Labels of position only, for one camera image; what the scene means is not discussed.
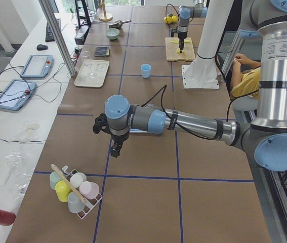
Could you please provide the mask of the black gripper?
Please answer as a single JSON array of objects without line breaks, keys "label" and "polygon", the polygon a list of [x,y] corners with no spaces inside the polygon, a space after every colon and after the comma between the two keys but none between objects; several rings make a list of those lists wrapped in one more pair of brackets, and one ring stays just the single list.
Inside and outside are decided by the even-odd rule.
[{"label": "black gripper", "polygon": [[175,33],[179,38],[179,49],[183,51],[184,49],[184,39],[187,37],[188,26],[177,26],[176,28],[171,28],[171,37],[174,37]]},{"label": "black gripper", "polygon": [[93,125],[93,132],[95,134],[98,134],[100,131],[109,134],[114,141],[113,146],[110,148],[110,155],[112,157],[120,156],[122,144],[129,138],[130,135],[129,128],[125,128],[124,131],[113,130],[108,124],[107,116],[104,113],[101,113],[97,118],[95,118],[95,123]]}]

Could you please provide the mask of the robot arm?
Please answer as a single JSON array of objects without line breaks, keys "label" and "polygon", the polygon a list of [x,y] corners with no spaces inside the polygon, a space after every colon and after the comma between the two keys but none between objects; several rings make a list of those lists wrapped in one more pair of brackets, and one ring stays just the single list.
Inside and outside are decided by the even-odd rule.
[{"label": "robot arm", "polygon": [[241,27],[263,38],[256,118],[249,124],[222,121],[154,105],[132,105],[113,95],[95,119],[93,132],[114,141],[112,156],[120,154],[130,129],[161,134],[182,129],[207,140],[221,140],[251,156],[271,171],[287,170],[287,1],[244,1]]},{"label": "robot arm", "polygon": [[179,39],[179,53],[183,52],[184,40],[187,37],[190,18],[205,18],[207,15],[207,7],[203,5],[204,1],[193,1],[194,6],[179,7],[179,25],[175,29],[171,29],[171,37],[176,33]]}]

